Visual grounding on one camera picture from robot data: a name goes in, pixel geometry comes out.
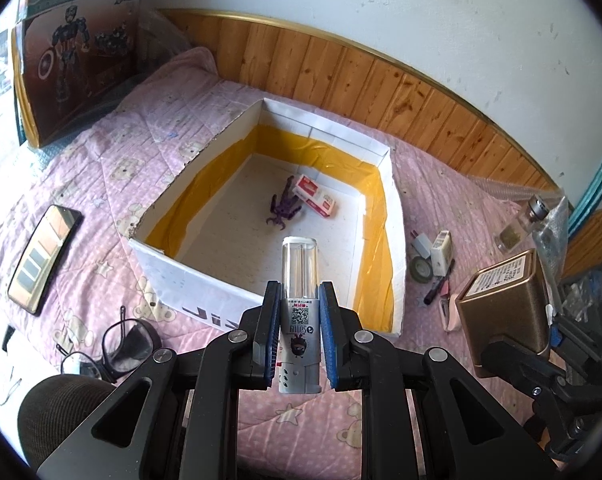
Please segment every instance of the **robot figure poster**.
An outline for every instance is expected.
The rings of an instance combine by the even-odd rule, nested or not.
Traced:
[[[131,74],[139,0],[72,0],[24,22],[23,81],[41,144]]]

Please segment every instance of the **eyeglasses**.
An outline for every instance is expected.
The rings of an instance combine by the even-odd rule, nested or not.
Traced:
[[[120,308],[121,321],[109,327],[103,335],[102,357],[98,361],[84,352],[68,353],[59,344],[56,349],[65,356],[62,374],[75,374],[115,383],[135,370],[155,350],[161,348],[161,338],[144,319],[126,319],[126,308]]]

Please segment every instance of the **bed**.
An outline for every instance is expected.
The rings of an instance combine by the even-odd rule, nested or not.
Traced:
[[[392,149],[394,179],[406,233],[454,236],[452,290],[497,261],[492,235],[516,211],[471,181],[404,141],[335,114],[219,78],[204,48],[180,54],[136,87],[112,113],[71,142],[0,224],[0,308],[50,363],[66,351],[100,353],[104,330],[119,307],[155,324],[165,346],[202,348],[219,332],[157,301],[126,239],[131,226],[194,157],[235,117],[264,96],[346,124]],[[44,211],[57,203],[80,210],[84,221],[72,241],[39,317],[7,298],[7,287],[28,238]],[[396,346],[423,352],[442,346],[470,369],[462,332],[446,333],[438,311],[423,307],[429,285],[408,278],[402,334]],[[500,380],[484,386],[519,421],[530,400]],[[284,396],[276,380],[267,392],[241,392],[239,460],[245,466],[295,478],[349,479],[360,474],[362,424],[359,394],[329,389]]]

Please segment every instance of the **white cardboard box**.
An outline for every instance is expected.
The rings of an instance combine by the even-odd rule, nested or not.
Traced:
[[[253,151],[240,160],[232,174],[224,175],[224,168],[231,167],[228,161],[236,165],[239,159],[229,154],[243,153],[247,145],[254,145]],[[280,153],[273,154],[278,149],[274,145],[283,146]],[[312,163],[299,164],[299,160]],[[334,160],[343,160],[344,167],[335,169],[338,164]],[[351,182],[329,172],[344,174]],[[207,185],[212,174],[215,186],[217,181],[222,183],[212,195],[201,198],[202,189],[214,187]],[[284,230],[266,224],[272,216],[271,197],[279,197],[290,174],[306,174],[334,195],[336,207],[329,218],[303,205],[297,216],[285,221]],[[191,205],[202,202],[198,209]],[[366,217],[366,208],[371,212],[372,206],[377,207],[375,212],[385,213],[385,222],[382,214]],[[192,208],[196,212],[190,217],[185,211]],[[400,333],[405,237],[389,147],[278,101],[265,98],[253,104],[202,147],[145,212],[130,237],[130,246],[159,301],[227,332],[238,325],[245,310],[261,304],[268,280],[281,279],[281,243],[285,236],[295,235],[317,239],[319,281],[334,283],[341,305],[358,310],[363,304],[361,298],[367,297],[366,312],[370,312],[369,300],[374,295],[367,287],[387,282],[385,290],[391,289],[391,299],[384,312],[385,319],[390,319],[384,330],[380,326],[366,328]],[[370,259],[364,235],[368,239],[385,237],[389,258],[379,258],[385,263]],[[366,258],[371,265],[366,261],[369,268],[361,272]],[[379,270],[382,277],[374,275],[377,267],[383,269]],[[362,279],[367,281],[362,282],[359,292],[358,280],[364,274]]]

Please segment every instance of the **smartphone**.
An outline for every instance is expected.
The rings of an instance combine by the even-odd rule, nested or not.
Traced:
[[[8,287],[8,297],[30,314],[40,314],[54,270],[81,219],[79,211],[51,205],[34,229]]]

